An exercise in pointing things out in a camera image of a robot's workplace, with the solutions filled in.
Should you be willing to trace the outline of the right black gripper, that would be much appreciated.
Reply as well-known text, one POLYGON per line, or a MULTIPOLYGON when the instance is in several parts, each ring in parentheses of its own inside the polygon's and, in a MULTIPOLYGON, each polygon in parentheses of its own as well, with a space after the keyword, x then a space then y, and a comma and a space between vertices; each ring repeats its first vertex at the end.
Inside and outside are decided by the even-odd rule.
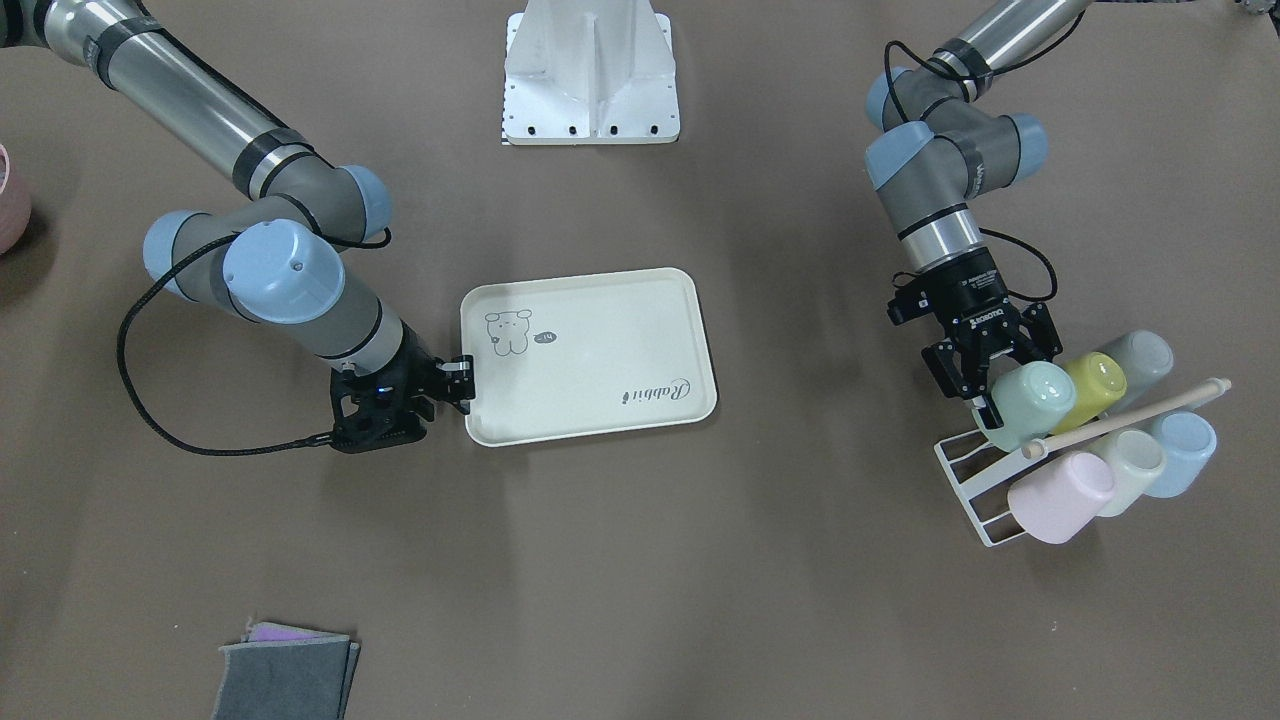
POLYGON ((474 356, 444 363, 425 350, 413 331, 404 332, 383 369, 367 375, 332 372, 330 446, 343 454, 361 454, 417 442, 435 418, 435 401, 468 415, 474 389, 445 388, 445 379, 474 380, 474 356))

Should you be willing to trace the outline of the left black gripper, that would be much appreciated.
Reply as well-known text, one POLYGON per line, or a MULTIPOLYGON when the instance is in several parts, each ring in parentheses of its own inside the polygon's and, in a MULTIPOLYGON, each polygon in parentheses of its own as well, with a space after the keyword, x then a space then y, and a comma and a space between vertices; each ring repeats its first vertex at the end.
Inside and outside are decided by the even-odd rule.
POLYGON ((947 398, 961 398, 978 413, 980 427, 1002 427, 989 388, 993 357, 1020 365, 1051 363, 1062 352, 1047 304, 1030 304, 1018 316, 988 249, 943 261, 896 290, 887 304, 895 325, 932 315, 943 340, 925 346, 922 359, 947 398))

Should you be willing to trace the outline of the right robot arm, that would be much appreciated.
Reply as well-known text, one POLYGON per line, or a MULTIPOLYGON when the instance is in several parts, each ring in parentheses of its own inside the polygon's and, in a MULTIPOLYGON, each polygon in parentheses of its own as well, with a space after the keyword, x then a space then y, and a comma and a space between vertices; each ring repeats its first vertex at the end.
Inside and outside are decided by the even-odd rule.
POLYGON ((330 370, 330 430, 250 455, 332 447, 361 454, 420 441, 436 404, 468 414, 474 357, 431 354, 343 260, 385 247, 393 205, 366 167, 334 165, 296 129, 183 45, 140 1, 5 1, 3 46, 45 47, 91 70, 246 196, 236 211, 172 211, 143 238, 152 286, 116 332, 116 369, 141 419, 191 454, 148 413, 127 366, 134 319, 161 292, 275 327, 330 370))

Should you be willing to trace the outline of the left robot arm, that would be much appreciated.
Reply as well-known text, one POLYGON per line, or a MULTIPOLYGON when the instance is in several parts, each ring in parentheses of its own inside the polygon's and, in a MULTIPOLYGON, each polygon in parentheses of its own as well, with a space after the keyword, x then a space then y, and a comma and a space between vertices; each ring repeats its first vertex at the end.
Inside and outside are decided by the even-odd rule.
POLYGON ((895 325, 933 316, 943 338, 922 357, 948 398, 966 401, 987 429, 1004 424, 989 382, 997 357, 1048 361, 1061 341, 1048 295, 1011 291, 972 200, 1025 181, 1044 164, 1047 133, 1025 113, 977 106, 995 79, 1057 47, 1084 1, 998 1, 914 67, 890 61, 867 95, 879 137, 867 173, 908 256, 887 314, 895 325))

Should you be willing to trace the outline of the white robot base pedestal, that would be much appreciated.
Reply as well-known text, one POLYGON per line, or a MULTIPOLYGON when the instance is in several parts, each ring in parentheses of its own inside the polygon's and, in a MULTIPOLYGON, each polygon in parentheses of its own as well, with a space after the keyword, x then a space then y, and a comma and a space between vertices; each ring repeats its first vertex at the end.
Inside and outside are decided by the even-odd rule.
POLYGON ((530 1, 504 40, 504 143, 678 140, 672 23, 649 1, 530 1))

